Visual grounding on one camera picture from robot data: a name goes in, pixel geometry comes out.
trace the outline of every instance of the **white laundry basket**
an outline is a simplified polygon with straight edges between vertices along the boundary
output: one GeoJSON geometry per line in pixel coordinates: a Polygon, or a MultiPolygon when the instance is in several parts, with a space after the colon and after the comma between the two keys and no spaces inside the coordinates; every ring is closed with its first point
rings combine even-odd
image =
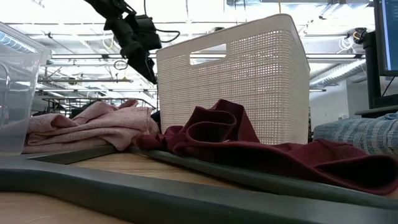
{"type": "Polygon", "coordinates": [[[156,59],[162,130],[225,99],[245,107],[262,143],[307,143],[310,67],[289,15],[166,47],[156,59]],[[222,44],[225,58],[191,65],[192,52],[222,44]]]}

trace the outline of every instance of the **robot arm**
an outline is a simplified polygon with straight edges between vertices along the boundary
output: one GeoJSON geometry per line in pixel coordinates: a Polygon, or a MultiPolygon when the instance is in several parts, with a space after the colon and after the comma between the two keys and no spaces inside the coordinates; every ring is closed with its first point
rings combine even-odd
{"type": "Polygon", "coordinates": [[[124,0],[85,0],[95,11],[106,19],[104,30],[111,30],[121,47],[120,54],[127,64],[153,84],[157,84],[149,51],[161,49],[152,18],[131,8],[124,0]]]}

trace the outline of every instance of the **table surface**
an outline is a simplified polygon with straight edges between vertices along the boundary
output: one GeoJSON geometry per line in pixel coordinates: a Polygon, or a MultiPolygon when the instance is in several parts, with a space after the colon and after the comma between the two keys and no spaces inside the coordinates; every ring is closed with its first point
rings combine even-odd
{"type": "MultiPolygon", "coordinates": [[[[243,189],[240,185],[159,162],[137,154],[112,154],[77,162],[70,166],[108,170],[123,174],[177,180],[196,184],[243,189]]],[[[390,197],[398,198],[398,189],[390,197]]],[[[1,223],[7,224],[86,224],[127,223],[54,198],[36,194],[0,192],[1,223]]]]}

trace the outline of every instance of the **pink towel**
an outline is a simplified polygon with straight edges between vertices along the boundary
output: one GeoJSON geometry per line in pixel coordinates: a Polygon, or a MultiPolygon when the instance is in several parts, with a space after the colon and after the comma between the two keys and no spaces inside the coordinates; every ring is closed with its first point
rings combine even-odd
{"type": "Polygon", "coordinates": [[[23,153],[87,149],[112,144],[124,150],[143,134],[157,134],[150,108],[129,100],[119,108],[96,102],[73,119],[61,114],[32,117],[23,153]]]}

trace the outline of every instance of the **computer monitor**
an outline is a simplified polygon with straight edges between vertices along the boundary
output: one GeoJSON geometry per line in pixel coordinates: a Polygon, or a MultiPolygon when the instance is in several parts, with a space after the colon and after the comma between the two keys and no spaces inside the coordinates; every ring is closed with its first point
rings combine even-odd
{"type": "Polygon", "coordinates": [[[398,76],[398,0],[374,0],[379,75],[398,76]]]}

